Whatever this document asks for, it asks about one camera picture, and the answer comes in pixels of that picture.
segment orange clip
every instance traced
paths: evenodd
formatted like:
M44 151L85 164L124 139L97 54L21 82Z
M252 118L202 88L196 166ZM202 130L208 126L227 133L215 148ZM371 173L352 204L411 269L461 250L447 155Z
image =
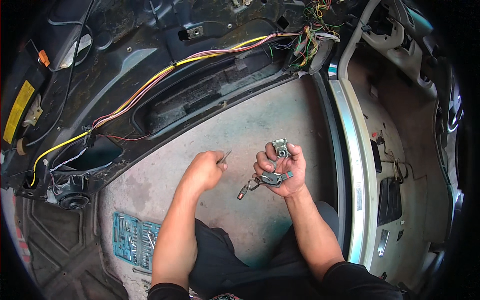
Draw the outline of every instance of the orange clip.
M38 57L40 58L40 60L42 61L42 63L48 67L50 65L50 61L48 60L48 56L47 54L45 53L45 50L42 50L38 53Z

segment yellow sticker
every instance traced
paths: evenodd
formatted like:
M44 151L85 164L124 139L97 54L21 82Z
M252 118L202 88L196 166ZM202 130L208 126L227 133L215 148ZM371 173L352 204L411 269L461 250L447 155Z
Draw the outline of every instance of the yellow sticker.
M18 122L20 121L22 113L27 106L28 100L30 100L30 97L32 96L34 91L35 89L33 88L33 86L27 80L25 80L24 85L22 85L22 88L20 89L20 92L18 92L12 110L10 111L7 125L5 126L5 132L3 133L3 139L9 144L12 143L13 135L15 134L15 130L17 129Z

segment socket set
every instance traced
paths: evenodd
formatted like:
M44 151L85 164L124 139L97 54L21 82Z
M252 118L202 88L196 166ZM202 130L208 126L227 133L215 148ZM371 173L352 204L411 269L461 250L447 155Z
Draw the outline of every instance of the socket set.
M113 253L123 261L152 270L153 250L160 225L113 213Z

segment forearm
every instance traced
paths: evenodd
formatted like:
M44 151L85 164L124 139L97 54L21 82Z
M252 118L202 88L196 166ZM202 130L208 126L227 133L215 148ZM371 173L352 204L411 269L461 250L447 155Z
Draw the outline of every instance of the forearm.
M168 282L188 290L197 256L195 209L200 194L180 183L162 223L153 255L152 286Z
M344 261L335 234L318 213L307 187L285 197L297 243L303 257L318 280L337 262Z

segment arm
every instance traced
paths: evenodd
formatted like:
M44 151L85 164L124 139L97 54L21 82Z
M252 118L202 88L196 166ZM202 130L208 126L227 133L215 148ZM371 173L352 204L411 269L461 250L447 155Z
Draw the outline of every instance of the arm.
M217 165L221 152L197 154L175 191L156 239L152 262L152 286L173 283L188 290L188 275L197 258L195 209L198 198L214 188L227 165Z
M276 171L292 171L293 177L284 181L279 188L268 188L285 198L300 252L312 273L321 281L331 266L345 260L335 234L318 213L305 185L306 162L301 147L288 143L287 149L291 157L278 159ZM273 164L268 159L277 160L272 143L265 146L265 152L257 154L257 162L253 165L256 173L253 176L261 175L264 170L273 171Z

